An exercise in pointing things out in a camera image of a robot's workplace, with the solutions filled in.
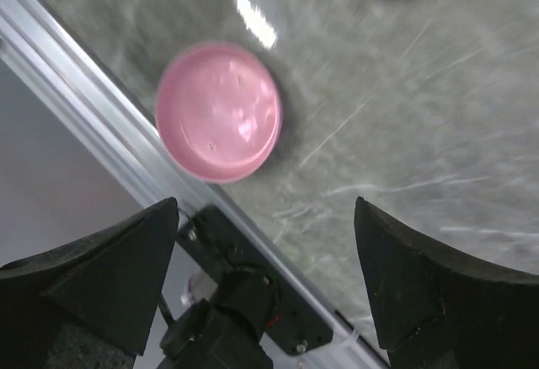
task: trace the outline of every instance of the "metal edge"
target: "metal edge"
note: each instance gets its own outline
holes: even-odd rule
[[[339,320],[321,292],[222,190],[176,166],[155,126],[38,0],[0,0],[0,39],[5,40],[2,59],[142,206],[167,196],[175,196],[191,212],[217,205],[332,326],[337,343],[333,346],[346,341],[346,354],[355,365],[342,367],[384,367]],[[343,351],[336,351],[335,358],[342,361]],[[306,359],[318,355],[314,352]],[[331,367],[337,361],[331,360]]]

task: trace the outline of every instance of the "pink plastic bowl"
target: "pink plastic bowl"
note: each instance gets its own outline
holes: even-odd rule
[[[157,91],[157,130],[180,167],[215,183],[254,172],[279,137],[277,87],[248,51],[196,45],[170,63]]]

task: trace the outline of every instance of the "table surface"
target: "table surface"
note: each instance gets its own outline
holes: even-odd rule
[[[539,0],[45,1],[151,112],[187,46],[259,57],[282,91],[282,135],[224,190],[373,343],[358,195],[539,273]]]

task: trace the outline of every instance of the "gray marble surface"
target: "gray marble surface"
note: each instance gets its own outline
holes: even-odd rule
[[[539,273],[539,0],[46,0],[152,110],[200,40],[259,56],[285,124],[225,191],[374,340],[363,195],[434,238]]]

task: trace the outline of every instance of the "pink object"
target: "pink object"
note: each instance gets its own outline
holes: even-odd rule
[[[195,177],[227,183],[254,172],[277,142],[277,87],[248,51],[228,43],[196,45],[172,61],[156,101],[159,135]]]

